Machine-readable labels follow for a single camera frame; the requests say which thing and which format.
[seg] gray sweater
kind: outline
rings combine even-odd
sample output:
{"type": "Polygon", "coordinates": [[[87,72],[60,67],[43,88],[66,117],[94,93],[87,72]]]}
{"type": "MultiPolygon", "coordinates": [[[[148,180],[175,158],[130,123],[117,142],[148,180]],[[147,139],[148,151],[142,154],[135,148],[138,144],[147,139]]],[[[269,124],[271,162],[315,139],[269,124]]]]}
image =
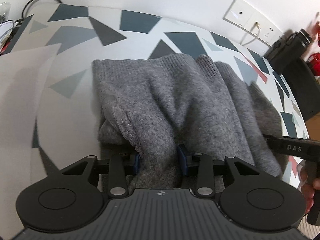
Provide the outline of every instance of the gray sweater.
{"type": "MultiPolygon", "coordinates": [[[[99,140],[130,144],[141,155],[130,190],[180,187],[178,143],[219,160],[236,156],[281,175],[287,160],[273,154],[261,134],[282,135],[279,114],[255,84],[248,89],[229,65],[205,55],[194,60],[171,54],[95,60],[92,68],[104,116],[99,140]]],[[[223,188],[216,178],[216,192],[223,188]]]]}

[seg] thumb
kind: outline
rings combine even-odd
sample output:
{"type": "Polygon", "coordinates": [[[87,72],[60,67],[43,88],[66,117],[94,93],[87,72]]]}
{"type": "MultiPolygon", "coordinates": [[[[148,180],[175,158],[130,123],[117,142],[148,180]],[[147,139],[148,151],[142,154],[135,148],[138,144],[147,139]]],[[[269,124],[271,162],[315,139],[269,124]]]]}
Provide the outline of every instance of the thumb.
{"type": "Polygon", "coordinates": [[[320,190],[320,178],[316,178],[313,181],[313,188],[316,189],[316,190],[320,190]]]}

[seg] ribbed gray plate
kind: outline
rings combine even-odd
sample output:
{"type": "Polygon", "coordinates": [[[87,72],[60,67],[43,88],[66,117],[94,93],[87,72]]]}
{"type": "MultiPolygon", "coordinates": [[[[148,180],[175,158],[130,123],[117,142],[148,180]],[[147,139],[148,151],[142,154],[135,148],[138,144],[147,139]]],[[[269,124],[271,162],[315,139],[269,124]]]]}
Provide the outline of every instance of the ribbed gray plate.
{"type": "Polygon", "coordinates": [[[306,240],[296,228],[257,233],[235,225],[211,200],[188,189],[136,189],[125,199],[111,200],[89,225],[67,233],[25,229],[15,240],[306,240]]]}

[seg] finger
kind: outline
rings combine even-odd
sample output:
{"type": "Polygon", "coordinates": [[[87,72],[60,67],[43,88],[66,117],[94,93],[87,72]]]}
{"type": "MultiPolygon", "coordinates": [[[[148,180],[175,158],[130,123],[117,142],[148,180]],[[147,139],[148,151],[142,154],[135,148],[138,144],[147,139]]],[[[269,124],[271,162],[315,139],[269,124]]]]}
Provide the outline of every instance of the finger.
{"type": "Polygon", "coordinates": [[[305,181],[308,178],[308,173],[305,167],[301,168],[300,178],[301,178],[301,181],[305,181]]]}
{"type": "Polygon", "coordinates": [[[308,214],[310,212],[310,210],[311,210],[311,208],[313,206],[313,203],[314,203],[313,198],[307,200],[307,206],[306,206],[305,214],[308,214]]]}
{"type": "Polygon", "coordinates": [[[301,193],[304,195],[306,199],[310,199],[314,197],[315,190],[311,185],[305,184],[301,187],[301,193]]]}
{"type": "Polygon", "coordinates": [[[313,181],[313,188],[316,189],[316,190],[320,190],[320,178],[316,178],[313,181]]]}

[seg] transparent plastic bag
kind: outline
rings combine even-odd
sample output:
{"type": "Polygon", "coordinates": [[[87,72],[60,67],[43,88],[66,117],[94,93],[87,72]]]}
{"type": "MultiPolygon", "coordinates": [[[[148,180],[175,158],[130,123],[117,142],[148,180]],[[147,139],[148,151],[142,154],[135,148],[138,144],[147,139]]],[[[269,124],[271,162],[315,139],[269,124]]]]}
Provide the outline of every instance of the transparent plastic bag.
{"type": "Polygon", "coordinates": [[[11,4],[7,2],[0,4],[0,23],[8,20],[10,7],[11,7],[11,4]]]}

